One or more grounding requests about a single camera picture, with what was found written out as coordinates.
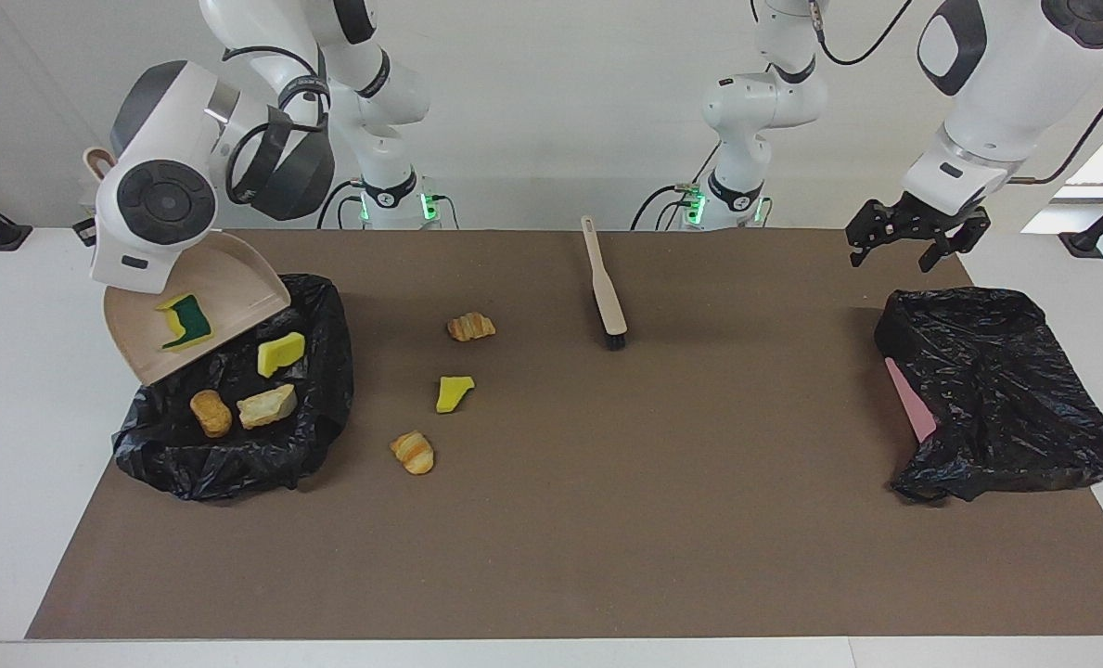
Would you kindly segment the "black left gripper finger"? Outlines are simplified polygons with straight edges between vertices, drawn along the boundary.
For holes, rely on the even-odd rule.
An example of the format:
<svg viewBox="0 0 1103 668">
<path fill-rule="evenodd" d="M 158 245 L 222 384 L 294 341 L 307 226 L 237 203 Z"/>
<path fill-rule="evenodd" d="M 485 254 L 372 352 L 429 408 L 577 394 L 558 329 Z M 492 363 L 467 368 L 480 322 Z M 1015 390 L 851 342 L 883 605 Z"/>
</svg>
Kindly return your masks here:
<svg viewBox="0 0 1103 668">
<path fill-rule="evenodd" d="M 845 226 L 845 239 L 852 246 L 852 267 L 860 267 L 868 254 L 891 243 L 891 207 L 867 201 Z"/>
<path fill-rule="evenodd" d="M 964 223 L 950 237 L 944 233 L 938 234 L 932 245 L 919 258 L 918 267 L 920 271 L 931 271 L 934 266 L 950 257 L 950 255 L 971 254 L 989 228 L 989 223 Z"/>
</svg>

